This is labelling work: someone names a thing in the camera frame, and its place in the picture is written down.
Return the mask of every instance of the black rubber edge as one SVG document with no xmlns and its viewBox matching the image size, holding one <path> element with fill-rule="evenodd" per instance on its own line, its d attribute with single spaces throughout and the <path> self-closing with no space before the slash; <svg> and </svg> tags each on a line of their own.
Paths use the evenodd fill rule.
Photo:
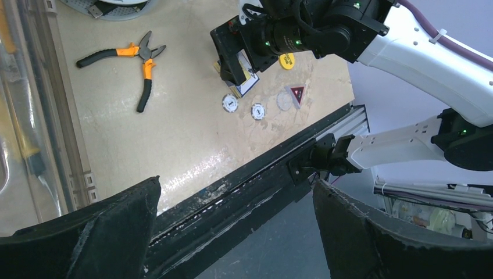
<svg viewBox="0 0 493 279">
<path fill-rule="evenodd" d="M 118 56 L 118 53 L 116 52 L 116 49 L 104 49 L 103 51 L 98 51 L 96 53 L 93 53 L 89 55 L 86 58 L 82 58 L 79 61 L 77 61 L 76 66 L 80 69 L 86 66 L 89 66 L 90 64 L 93 64 L 94 62 L 105 59 L 108 57 L 113 57 L 113 56 Z"/>
<path fill-rule="evenodd" d="M 142 92 L 142 96 L 140 97 L 139 104 L 137 105 L 137 112 L 144 112 L 145 105 L 151 96 L 152 89 L 152 80 L 144 79 L 144 91 Z"/>
</svg>

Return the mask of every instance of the white poker chip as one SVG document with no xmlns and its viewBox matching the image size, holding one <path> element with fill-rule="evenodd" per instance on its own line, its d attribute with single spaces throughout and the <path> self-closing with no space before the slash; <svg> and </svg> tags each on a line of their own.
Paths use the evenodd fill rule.
<svg viewBox="0 0 493 279">
<path fill-rule="evenodd" d="M 229 113 L 235 112 L 238 109 L 238 99 L 232 94 L 224 96 L 223 108 Z"/>
<path fill-rule="evenodd" d="M 255 120 L 262 120 L 265 117 L 265 108 L 261 103 L 254 103 L 252 106 L 252 117 Z"/>
</svg>

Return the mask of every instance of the plastic container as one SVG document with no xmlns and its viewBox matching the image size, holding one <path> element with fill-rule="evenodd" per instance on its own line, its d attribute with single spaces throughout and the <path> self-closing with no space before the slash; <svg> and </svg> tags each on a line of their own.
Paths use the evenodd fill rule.
<svg viewBox="0 0 493 279">
<path fill-rule="evenodd" d="M 0 237 L 7 237 L 87 206 L 88 164 L 53 7 L 0 5 Z"/>
<path fill-rule="evenodd" d="M 87 16 L 91 16 L 88 12 L 88 9 L 94 4 L 95 1 L 61 0 L 61 2 L 78 12 L 81 12 Z M 102 20 L 110 20 L 110 21 L 118 22 L 122 20 L 135 19 L 153 10 L 159 2 L 161 2 L 161 0 L 149 0 L 142 10 L 135 10 L 134 8 L 131 7 L 118 7 L 115 10 L 109 12 L 107 15 L 101 16 L 100 18 L 98 18 L 98 20 L 102 19 Z"/>
<path fill-rule="evenodd" d="M 417 205 L 402 200 L 396 200 L 394 202 L 392 215 L 401 220 L 442 234 L 452 235 L 455 226 L 455 215 L 451 210 Z"/>
</svg>

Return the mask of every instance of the pliers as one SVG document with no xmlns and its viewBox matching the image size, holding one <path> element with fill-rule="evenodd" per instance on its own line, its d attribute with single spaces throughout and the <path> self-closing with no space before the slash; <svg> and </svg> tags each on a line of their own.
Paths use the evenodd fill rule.
<svg viewBox="0 0 493 279">
<path fill-rule="evenodd" d="M 153 58 L 160 55 L 166 49 L 166 45 L 162 45 L 153 50 L 149 49 L 147 45 L 149 44 L 149 38 L 151 37 L 152 32 L 149 31 L 142 38 L 139 43 L 139 46 L 134 45 L 134 43 L 130 43 L 128 48 L 112 48 L 105 49 L 103 51 L 98 51 L 96 53 L 91 54 L 90 56 L 83 58 L 77 61 L 76 65 L 80 69 L 82 67 L 89 66 L 94 62 L 108 58 L 113 56 L 126 56 L 126 57 L 134 57 L 140 56 L 144 60 L 144 66 L 142 67 L 144 70 L 144 92 L 140 98 L 139 104 L 137 105 L 137 112 L 143 112 L 145 105 L 147 104 L 147 100 L 149 96 L 151 96 L 151 87 L 152 87 L 152 73 L 151 70 L 156 64 L 152 61 Z"/>
</svg>

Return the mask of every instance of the metal bracket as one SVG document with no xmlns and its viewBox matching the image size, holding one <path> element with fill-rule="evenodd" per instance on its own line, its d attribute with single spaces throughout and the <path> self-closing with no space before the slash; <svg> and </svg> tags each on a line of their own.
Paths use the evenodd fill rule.
<svg viewBox="0 0 493 279">
<path fill-rule="evenodd" d="M 94 179 L 94 173 L 86 173 L 84 175 L 85 189 L 87 196 L 89 197 L 89 203 L 93 204 L 99 202 L 98 189 L 96 188 L 96 181 Z"/>
<path fill-rule="evenodd" d="M 57 11 L 56 11 L 56 1 L 55 0 L 45 0 L 43 1 L 44 4 L 45 4 L 45 9 L 46 9 L 46 12 L 47 13 L 54 13 L 55 15 L 57 15 Z"/>
<path fill-rule="evenodd" d="M 327 134 L 315 143 L 296 155 L 288 162 L 288 169 L 295 185 L 306 181 L 314 172 L 327 170 L 326 158 L 335 146 L 334 134 Z"/>
</svg>

